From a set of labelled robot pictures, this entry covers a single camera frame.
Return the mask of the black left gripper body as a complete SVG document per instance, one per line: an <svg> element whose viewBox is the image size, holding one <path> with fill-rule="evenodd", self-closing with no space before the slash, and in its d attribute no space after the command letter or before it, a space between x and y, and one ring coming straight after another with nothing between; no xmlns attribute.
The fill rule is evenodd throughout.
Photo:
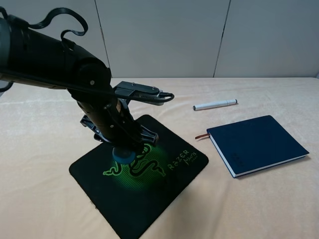
<svg viewBox="0 0 319 239"><path fill-rule="evenodd" d="M140 125L117 98L75 94L74 99L112 146L140 148Z"/></svg>

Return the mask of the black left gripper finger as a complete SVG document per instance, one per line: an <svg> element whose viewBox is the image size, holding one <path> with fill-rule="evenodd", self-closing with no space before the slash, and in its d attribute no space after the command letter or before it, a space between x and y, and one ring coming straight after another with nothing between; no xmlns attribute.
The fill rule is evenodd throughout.
<svg viewBox="0 0 319 239"><path fill-rule="evenodd" d="M135 145L142 145L142 144L150 144L156 145L159 139L159 135L141 124L138 124L134 127L135 136L134 142Z"/></svg>
<svg viewBox="0 0 319 239"><path fill-rule="evenodd" d="M102 135L102 133L100 132L100 130L91 122L91 120L87 117L87 116L83 116L80 120L80 123L84 126L89 128L91 131L93 131L94 133L94 139L96 141L100 141L100 142L107 142L109 143L109 141L107 139L104 138L104 136Z"/></svg>

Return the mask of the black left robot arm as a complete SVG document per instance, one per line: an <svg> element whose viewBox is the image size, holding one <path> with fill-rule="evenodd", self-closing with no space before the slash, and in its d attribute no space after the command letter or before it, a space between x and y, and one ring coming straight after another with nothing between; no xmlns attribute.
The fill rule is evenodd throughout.
<svg viewBox="0 0 319 239"><path fill-rule="evenodd" d="M13 16L0 20L0 74L4 81L67 90L97 140L130 150L158 141L156 133L133 119L125 98L115 94L111 71L101 60L71 41L18 25Z"/></svg>

